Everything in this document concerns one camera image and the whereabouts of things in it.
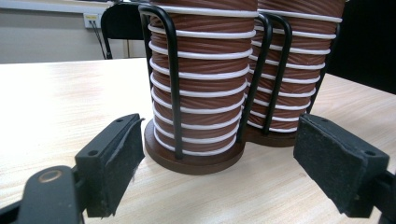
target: power cord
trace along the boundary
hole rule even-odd
[[[103,58],[106,60],[105,51],[103,50],[102,39],[100,38],[98,27],[96,26],[96,21],[90,21],[90,25],[92,26],[93,31],[95,32],[96,37],[98,38],[100,48],[102,49]]]

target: table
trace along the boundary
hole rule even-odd
[[[0,64],[0,207],[21,198],[29,176],[74,156],[112,120],[152,118],[145,59]],[[396,96],[326,75],[312,114],[391,156]],[[213,175],[182,175],[147,156],[114,217],[87,223],[376,223],[340,215],[292,157],[292,147],[247,143],[241,160]]]

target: round brown base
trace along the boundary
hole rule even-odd
[[[252,142],[267,147],[293,147],[296,132],[263,134],[261,129],[247,125],[244,134],[244,142]]]
[[[215,156],[189,156],[177,160],[175,152],[161,146],[154,137],[154,125],[152,120],[145,129],[146,151],[158,164],[178,173],[186,175],[209,175],[225,170],[242,157],[245,143],[235,143],[232,148]]]

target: white wall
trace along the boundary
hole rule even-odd
[[[114,58],[127,57],[124,41],[110,40],[110,46]],[[144,57],[143,41],[130,46],[132,57]],[[102,59],[97,37],[84,27],[82,14],[0,8],[0,63]]]

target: brown cup stack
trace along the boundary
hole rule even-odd
[[[259,0],[259,12],[272,13],[285,18],[292,29],[290,54],[282,79],[276,109],[270,131],[293,133],[298,118],[311,104],[311,96],[317,91],[320,70],[330,53],[335,29],[341,22],[345,0]],[[252,39],[253,53],[249,56],[248,86],[261,50],[263,27],[255,23],[257,34]],[[283,27],[274,23],[273,39],[262,69],[262,78],[250,111],[248,124],[262,128],[272,97],[277,66],[284,42]]]
[[[233,146],[236,138],[257,0],[151,0],[164,9],[177,29],[183,153],[212,156]],[[154,136],[175,150],[166,34],[161,21],[150,18],[151,96]]]

